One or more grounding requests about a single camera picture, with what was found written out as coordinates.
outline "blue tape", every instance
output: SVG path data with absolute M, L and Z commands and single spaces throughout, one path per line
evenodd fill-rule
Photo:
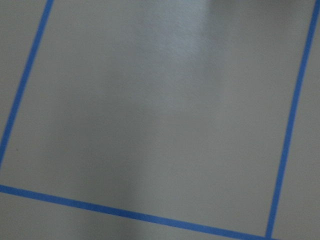
M 232 238 L 232 239 L 266 240 L 264 236 L 256 236 L 256 235 L 251 235 L 251 234 L 237 232 L 237 231 L 225 230 L 217 227 L 205 226 L 205 225 L 195 224 L 195 223 L 186 222 L 186 221 L 179 221 L 179 220 L 174 220 L 174 219 L 159 217 L 154 215 L 148 215 L 148 214 L 143 214 L 143 213 L 134 212 L 134 211 L 127 211 L 127 210 L 118 209 L 114 207 L 103 206 L 103 205 L 88 203 L 84 201 L 77 201 L 77 200 L 72 200 L 64 197 L 53 196 L 53 195 L 43 194 L 39 192 L 19 189 L 11 186 L 0 185 L 0 192 L 19 196 L 19 197 L 24 197 L 28 199 L 40 200 L 48 203 L 54 203 L 54 204 L 68 206 L 68 207 L 124 217 L 128 219 L 135 219 L 135 220 L 140 220 L 144 222 L 175 227 L 179 229 L 186 229 L 186 230 L 191 230 L 191 231 L 196 231 L 196 232 L 201 232 L 206 234 L 218 235 L 218 236 L 223 236 L 223 237 Z
M 13 101 L 13 104 L 12 104 L 12 107 L 10 110 L 10 114 L 9 114 L 8 120 L 7 120 L 5 128 L 4 128 L 4 132 L 3 132 L 3 135 L 1 138 L 1 143 L 0 143 L 0 169 L 1 169 L 1 165 L 3 162 L 4 156 L 5 156 L 5 152 L 6 152 L 6 148 L 8 145 L 9 138 L 10 138 L 10 134 L 11 134 L 12 128 L 15 123 L 17 112 L 18 112 L 18 109 L 19 109 L 19 106 L 20 106 L 20 103 L 21 103 L 21 100 L 22 100 L 22 97 L 23 97 L 23 94 L 24 94 L 24 91 L 25 91 L 25 88 L 26 88 L 26 85 L 28 82 L 28 78 L 29 78 L 32 66 L 34 64 L 34 61 L 35 61 L 37 51 L 39 49 L 39 44 L 41 42 L 41 38 L 42 38 L 44 30 L 46 28 L 46 24 L 47 24 L 47 21 L 49 18 L 49 14 L 50 14 L 53 2 L 54 2 L 54 0 L 47 0 L 47 2 L 45 4 L 40 23 L 39 23 L 38 29 L 36 31 L 28 59 L 26 61 L 26 64 L 25 64 L 25 67 L 23 70 L 20 84 L 19 84 L 19 87 L 16 91 L 15 98 L 14 98 L 14 101 Z
M 291 143 L 292 133 L 293 133 L 294 124 L 295 124 L 295 117 L 297 113 L 300 92 L 301 92 L 301 88 L 302 88 L 302 84 L 303 84 L 303 80 L 304 80 L 304 76 L 307 68 L 307 63 L 308 63 L 308 58 L 309 58 L 313 37 L 314 37 L 316 26 L 317 26 L 319 9 L 320 9 L 320 0 L 316 0 L 313 8 L 313 13 L 310 21 L 308 34 L 305 41 L 305 47 L 303 50 L 301 64 L 300 64 L 298 76 L 296 79 L 295 89 L 294 89 L 292 103 L 291 103 L 291 109 L 290 109 L 288 122 L 286 126 L 285 137 L 284 137 L 284 142 L 282 147 L 282 154 L 281 154 L 280 164 L 278 168 L 278 174 L 276 177 L 268 224 L 265 231 L 265 237 L 267 239 L 271 239 L 275 221 L 276 221 L 277 209 L 279 205 L 280 194 L 281 194 L 282 184 L 284 180 L 288 154 L 290 150 L 290 143 Z

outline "white floor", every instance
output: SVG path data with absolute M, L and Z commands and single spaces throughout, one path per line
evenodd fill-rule
M 0 131 L 45 1 L 0 3 Z M 0 184 L 264 236 L 314 1 L 55 0 Z M 320 235 L 320 28 L 272 237 Z M 0 193 L 1 239 L 230 239 Z

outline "gray floor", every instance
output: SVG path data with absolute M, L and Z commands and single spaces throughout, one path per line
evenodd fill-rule
M 0 3 L 1 132 L 44 5 Z M 264 236 L 313 6 L 56 0 L 0 184 Z M 275 222 L 282 240 L 320 235 L 319 31 Z M 227 239 L 0 199 L 8 240 Z

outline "blue tape line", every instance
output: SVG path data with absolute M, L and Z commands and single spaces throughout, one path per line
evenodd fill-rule
M 123 209 L 118 209 L 109 206 L 103 206 L 93 203 L 88 203 L 84 201 L 72 200 L 64 197 L 53 196 L 48 194 L 43 194 L 39 192 L 19 189 L 11 186 L 5 186 L 0 184 L 0 192 L 15 196 L 20 196 L 28 199 L 40 200 L 48 203 L 54 203 L 59 205 L 64 205 L 68 207 L 84 209 L 89 211 L 94 211 L 103 214 L 109 214 L 119 217 L 124 217 L 128 219 L 135 219 L 144 222 L 160 224 L 170 227 L 175 227 L 179 229 L 186 229 L 206 234 L 218 235 L 232 239 L 240 239 L 240 240 L 266 240 L 264 236 L 256 236 L 247 233 L 225 230 L 217 227 L 205 226 L 200 224 L 195 224 L 186 221 L 179 221 L 165 217 L 159 217 L 154 215 L 143 214 L 134 211 L 127 211 Z
M 3 159 L 4 159 L 6 148 L 8 145 L 10 134 L 11 134 L 12 128 L 15 123 L 17 112 L 18 112 L 18 109 L 19 109 L 19 106 L 20 106 L 20 103 L 21 103 L 21 100 L 22 100 L 22 97 L 23 97 L 23 94 L 24 94 L 24 91 L 26 88 L 26 84 L 27 84 L 32 66 L 34 64 L 34 61 L 35 61 L 35 58 L 37 55 L 37 51 L 39 49 L 39 44 L 41 42 L 41 38 L 43 36 L 44 30 L 46 27 L 53 2 L 54 2 L 54 0 L 47 0 L 47 2 L 45 4 L 41 20 L 40 20 L 38 29 L 36 31 L 36 35 L 34 37 L 29 56 L 28 56 L 28 59 L 26 61 L 26 64 L 25 64 L 25 67 L 23 70 L 20 84 L 19 84 L 19 87 L 16 91 L 15 98 L 14 98 L 14 101 L 13 101 L 13 104 L 11 107 L 11 111 L 10 111 L 8 120 L 6 122 L 6 126 L 5 126 L 5 129 L 4 129 L 4 132 L 2 135 L 2 139 L 1 139 L 1 143 L 0 143 L 0 169 L 1 169 Z
M 314 8 L 313 8 L 312 18 L 310 21 L 308 35 L 307 35 L 307 38 L 305 41 L 305 47 L 303 50 L 299 73 L 298 73 L 298 76 L 296 79 L 296 85 L 295 85 L 295 89 L 294 89 L 294 93 L 293 93 L 291 109 L 290 109 L 287 127 L 286 127 L 286 131 L 285 131 L 285 137 L 284 137 L 284 142 L 283 142 L 283 147 L 282 147 L 282 154 L 281 154 L 280 164 L 279 164 L 279 168 L 278 168 L 278 174 L 277 174 L 277 178 L 276 178 L 276 182 L 275 182 L 268 224 L 267 224 L 266 231 L 265 231 L 265 237 L 267 239 L 271 239 L 274 225 L 275 225 L 275 221 L 276 221 L 277 209 L 278 209 L 282 184 L 283 184 L 283 180 L 284 180 L 286 164 L 287 164 L 287 160 L 288 160 L 288 154 L 289 154 L 289 150 L 290 150 L 290 143 L 291 143 L 292 133 L 293 133 L 294 124 L 295 124 L 295 117 L 296 117 L 296 113 L 297 113 L 299 96 L 300 96 L 300 92 L 301 92 L 301 88 L 302 88 L 302 84 L 303 84 L 303 80 L 304 80 L 304 76 L 305 76 L 305 72 L 306 72 L 306 67 L 307 67 L 307 63 L 308 63 L 308 57 L 309 57 L 313 37 L 314 37 L 316 26 L 317 26 L 319 9 L 320 9 L 320 0 L 316 0 L 315 4 L 314 4 Z

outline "floor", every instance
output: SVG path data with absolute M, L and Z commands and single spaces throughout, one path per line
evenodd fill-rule
M 1 239 L 318 240 L 319 8 L 1 1 Z

